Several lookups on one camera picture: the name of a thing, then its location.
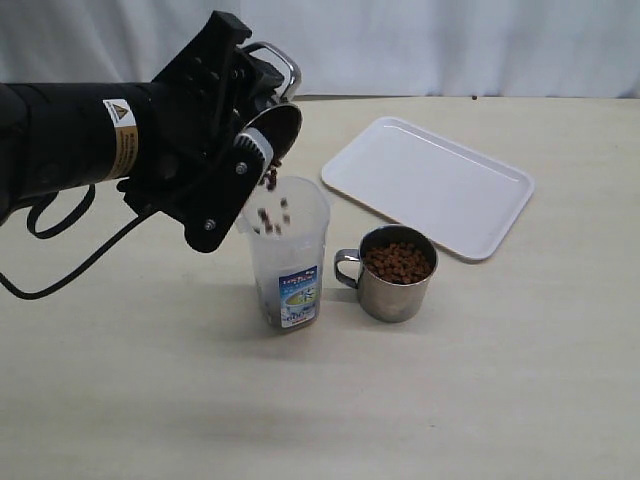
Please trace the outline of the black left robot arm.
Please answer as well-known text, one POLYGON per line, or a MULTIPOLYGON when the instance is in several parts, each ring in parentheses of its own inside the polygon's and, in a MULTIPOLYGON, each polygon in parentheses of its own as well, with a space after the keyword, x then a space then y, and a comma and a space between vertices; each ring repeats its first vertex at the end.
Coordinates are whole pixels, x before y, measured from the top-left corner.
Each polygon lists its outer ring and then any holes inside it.
POLYGON ((137 215, 214 235, 295 142, 300 82, 293 59, 216 11, 149 81, 5 83, 1 214, 112 181, 137 215))

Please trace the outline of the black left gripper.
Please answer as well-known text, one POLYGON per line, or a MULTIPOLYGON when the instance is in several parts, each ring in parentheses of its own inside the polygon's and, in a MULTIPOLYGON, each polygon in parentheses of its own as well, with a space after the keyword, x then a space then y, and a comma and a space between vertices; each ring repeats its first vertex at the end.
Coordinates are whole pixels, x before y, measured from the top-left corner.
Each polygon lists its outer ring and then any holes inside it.
POLYGON ((221 163, 253 118, 274 106, 285 77, 240 49, 252 31, 236 15, 213 11, 196 36, 153 78, 151 130, 140 159, 118 188, 137 214, 186 219, 186 197, 221 163))

